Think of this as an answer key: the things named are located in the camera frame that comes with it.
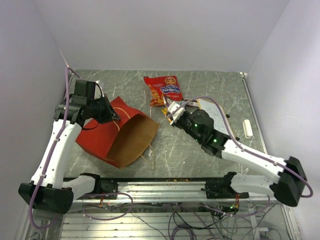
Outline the purple brown M&M's packet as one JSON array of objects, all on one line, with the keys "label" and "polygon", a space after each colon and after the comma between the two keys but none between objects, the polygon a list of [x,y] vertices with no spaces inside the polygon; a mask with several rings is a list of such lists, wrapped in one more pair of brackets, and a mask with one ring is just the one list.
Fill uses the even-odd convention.
[{"label": "purple brown M&M's packet", "polygon": [[184,99],[181,101],[185,107],[199,108],[197,100]]}]

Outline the yellow M&M's packet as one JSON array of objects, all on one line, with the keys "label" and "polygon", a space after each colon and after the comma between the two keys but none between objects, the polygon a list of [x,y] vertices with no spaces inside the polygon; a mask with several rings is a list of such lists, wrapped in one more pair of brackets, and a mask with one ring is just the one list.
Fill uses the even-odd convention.
[{"label": "yellow M&M's packet", "polygon": [[168,111],[168,109],[165,107],[161,110],[161,112],[164,114],[164,116],[166,117],[166,119],[168,120],[168,122],[170,124],[172,124],[172,117],[171,117],[171,113]]}]

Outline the white grey snack wrapper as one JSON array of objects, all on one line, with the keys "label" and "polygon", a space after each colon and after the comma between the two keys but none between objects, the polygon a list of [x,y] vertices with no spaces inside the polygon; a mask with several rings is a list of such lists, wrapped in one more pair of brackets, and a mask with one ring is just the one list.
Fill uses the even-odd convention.
[{"label": "white grey snack wrapper", "polygon": [[163,102],[166,107],[169,107],[173,101],[169,97],[163,96]]}]

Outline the red paper bag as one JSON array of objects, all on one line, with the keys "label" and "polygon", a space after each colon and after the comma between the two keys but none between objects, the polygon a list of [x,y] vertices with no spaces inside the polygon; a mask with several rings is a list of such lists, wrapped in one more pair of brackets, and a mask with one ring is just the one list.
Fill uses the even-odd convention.
[{"label": "red paper bag", "polygon": [[120,120],[98,124],[92,119],[75,142],[88,154],[122,169],[142,156],[155,138],[160,124],[128,106],[119,96],[110,104]]}]

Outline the red candy bag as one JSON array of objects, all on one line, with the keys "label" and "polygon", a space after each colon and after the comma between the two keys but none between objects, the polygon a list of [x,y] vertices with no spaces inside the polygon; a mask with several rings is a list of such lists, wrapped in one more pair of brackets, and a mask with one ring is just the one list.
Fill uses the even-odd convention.
[{"label": "red candy bag", "polygon": [[150,89],[150,107],[164,106],[164,97],[169,97],[174,101],[183,100],[178,78],[175,75],[158,77],[144,76],[143,80]]}]

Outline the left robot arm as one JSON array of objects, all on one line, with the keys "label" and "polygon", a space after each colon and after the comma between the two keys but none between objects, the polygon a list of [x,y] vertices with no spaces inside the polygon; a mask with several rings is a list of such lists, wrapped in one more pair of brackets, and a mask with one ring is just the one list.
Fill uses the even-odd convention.
[{"label": "left robot arm", "polygon": [[95,97],[99,88],[96,82],[78,79],[74,92],[56,106],[52,133],[41,163],[30,182],[21,183],[18,189],[30,212],[65,214],[74,200],[85,195],[96,199],[101,195],[101,177],[97,174],[82,173],[64,181],[71,148],[84,130],[86,120],[93,119],[102,125],[120,118],[105,94]]}]

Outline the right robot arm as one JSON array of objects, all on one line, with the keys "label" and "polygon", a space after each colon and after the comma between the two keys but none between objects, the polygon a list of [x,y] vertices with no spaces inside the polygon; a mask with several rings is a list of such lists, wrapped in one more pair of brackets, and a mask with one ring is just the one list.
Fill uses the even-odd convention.
[{"label": "right robot arm", "polygon": [[184,110],[179,116],[170,118],[170,124],[184,130],[208,155],[247,165],[259,173],[253,176],[227,174],[227,182],[220,186],[224,197],[231,198],[236,193],[257,193],[273,195],[289,207],[298,205],[307,177],[296,157],[283,159],[244,146],[233,140],[230,134],[217,130],[214,120],[201,109],[193,113]]}]

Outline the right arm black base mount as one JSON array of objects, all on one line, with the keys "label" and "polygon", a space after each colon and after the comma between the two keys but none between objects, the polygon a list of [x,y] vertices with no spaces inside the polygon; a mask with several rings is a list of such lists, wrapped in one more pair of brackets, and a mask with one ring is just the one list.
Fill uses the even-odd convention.
[{"label": "right arm black base mount", "polygon": [[231,187],[231,181],[236,172],[228,172],[223,177],[208,178],[205,181],[204,188],[200,190],[205,192],[207,199],[235,199],[241,194]]}]

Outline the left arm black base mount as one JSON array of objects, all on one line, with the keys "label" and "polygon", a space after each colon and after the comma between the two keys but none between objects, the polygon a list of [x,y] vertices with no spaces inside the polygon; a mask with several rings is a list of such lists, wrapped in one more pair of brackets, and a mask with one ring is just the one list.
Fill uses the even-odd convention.
[{"label": "left arm black base mount", "polygon": [[118,183],[116,180],[111,178],[100,178],[96,180],[95,186],[91,194],[105,194],[104,199],[115,200],[117,195],[114,193],[118,192]]}]

